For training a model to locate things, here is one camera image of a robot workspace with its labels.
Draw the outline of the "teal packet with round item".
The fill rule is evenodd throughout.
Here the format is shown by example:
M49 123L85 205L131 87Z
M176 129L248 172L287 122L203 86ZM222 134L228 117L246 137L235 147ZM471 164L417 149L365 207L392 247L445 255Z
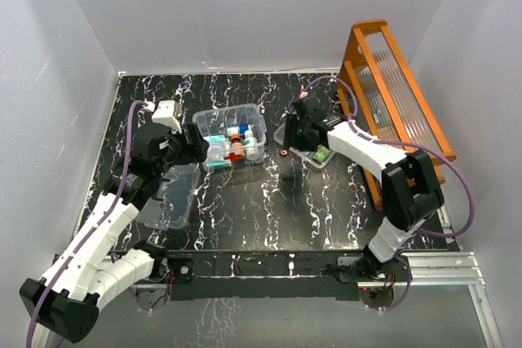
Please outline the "teal packet with round item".
M229 167L230 161L224 156L227 154L227 140L223 134L205 136L204 140L209 144L205 167L208 171L216 168Z

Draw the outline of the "brown bottle orange cap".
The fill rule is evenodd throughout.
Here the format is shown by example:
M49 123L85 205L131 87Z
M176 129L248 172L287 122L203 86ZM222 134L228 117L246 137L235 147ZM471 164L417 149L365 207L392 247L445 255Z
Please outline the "brown bottle orange cap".
M232 162L243 161L245 159L245 150L239 134L233 134L231 136L229 157Z

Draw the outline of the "green small box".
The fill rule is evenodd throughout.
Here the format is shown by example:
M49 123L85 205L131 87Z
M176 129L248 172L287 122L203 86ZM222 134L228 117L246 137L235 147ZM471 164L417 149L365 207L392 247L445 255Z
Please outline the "green small box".
M316 152L313 153L312 155L312 159L316 162L316 163L323 163L325 162L329 156L331 155L331 151L324 147L324 146L320 146Z

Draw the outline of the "clear first aid box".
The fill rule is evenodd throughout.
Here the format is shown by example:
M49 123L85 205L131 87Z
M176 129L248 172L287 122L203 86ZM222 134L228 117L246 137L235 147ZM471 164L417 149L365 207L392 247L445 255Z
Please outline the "clear first aid box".
M267 127L255 104L196 112L192 121L209 143L203 169L211 173L263 162Z

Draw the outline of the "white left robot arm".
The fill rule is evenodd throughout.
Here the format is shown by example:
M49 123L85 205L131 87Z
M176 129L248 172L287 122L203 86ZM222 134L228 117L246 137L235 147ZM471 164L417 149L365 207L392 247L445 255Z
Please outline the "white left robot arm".
M141 240L108 267L101 263L115 241L149 200L156 200L165 173L207 158L209 144L197 125L179 133L160 124L126 136L124 156L113 167L95 208L66 250L37 280L28 278L20 298L31 316L26 345L37 325L76 343L93 329L101 310L139 280L163 280L166 250Z

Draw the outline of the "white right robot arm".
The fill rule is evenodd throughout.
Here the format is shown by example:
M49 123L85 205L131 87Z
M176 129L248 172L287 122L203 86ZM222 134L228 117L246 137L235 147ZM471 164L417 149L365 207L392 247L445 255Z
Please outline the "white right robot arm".
M422 224L444 204L429 155L385 144L352 118L328 113L314 94L292 103L285 116L285 148L315 152L320 146L348 157L379 179L384 218L377 233L350 265L358 275L382 280L392 259Z

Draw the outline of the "clear compartment tray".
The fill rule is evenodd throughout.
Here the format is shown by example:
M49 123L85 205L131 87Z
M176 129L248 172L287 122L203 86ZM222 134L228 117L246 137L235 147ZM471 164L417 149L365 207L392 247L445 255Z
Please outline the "clear compartment tray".
M280 145L283 145L285 126L279 126L273 134L274 140ZM335 156L335 153L324 146L320 146L316 152L299 151L295 148L289 149L290 153L298 156L306 163L310 164L316 169L323 169Z

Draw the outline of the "blue white tube bottle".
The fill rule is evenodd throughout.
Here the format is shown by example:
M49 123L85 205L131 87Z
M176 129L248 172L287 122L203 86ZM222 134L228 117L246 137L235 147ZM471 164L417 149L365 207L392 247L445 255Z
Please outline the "blue white tube bottle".
M243 124L238 126L231 126L226 129L226 135L232 137L235 134L244 135L247 130L251 130L251 125Z

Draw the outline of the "clear box lid black handle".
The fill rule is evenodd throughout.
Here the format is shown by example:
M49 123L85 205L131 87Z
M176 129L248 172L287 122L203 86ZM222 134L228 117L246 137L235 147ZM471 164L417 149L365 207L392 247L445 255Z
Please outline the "clear box lid black handle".
M161 179L157 199L149 200L135 221L163 231L184 228L200 177L196 164L171 167Z

